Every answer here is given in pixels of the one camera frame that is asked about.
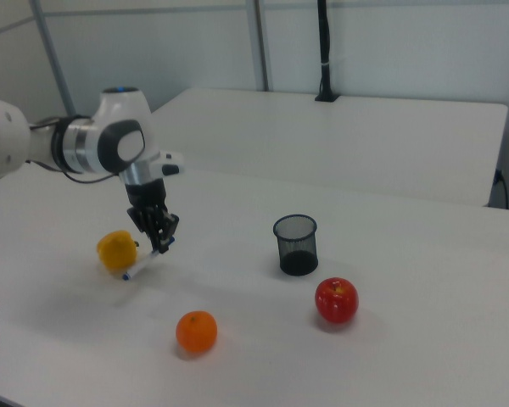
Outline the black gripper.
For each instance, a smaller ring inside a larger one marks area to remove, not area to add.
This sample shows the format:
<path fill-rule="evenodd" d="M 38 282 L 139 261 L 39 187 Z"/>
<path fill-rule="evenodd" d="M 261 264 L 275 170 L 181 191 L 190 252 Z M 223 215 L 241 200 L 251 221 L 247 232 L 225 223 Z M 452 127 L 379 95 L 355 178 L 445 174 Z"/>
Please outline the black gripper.
<path fill-rule="evenodd" d="M 142 185 L 126 185 L 126 193 L 131 205 L 127 214 L 137 229 L 148 237 L 152 250 L 164 254 L 175 241 L 180 220 L 177 215 L 168 213 L 164 181 L 157 179 Z"/>

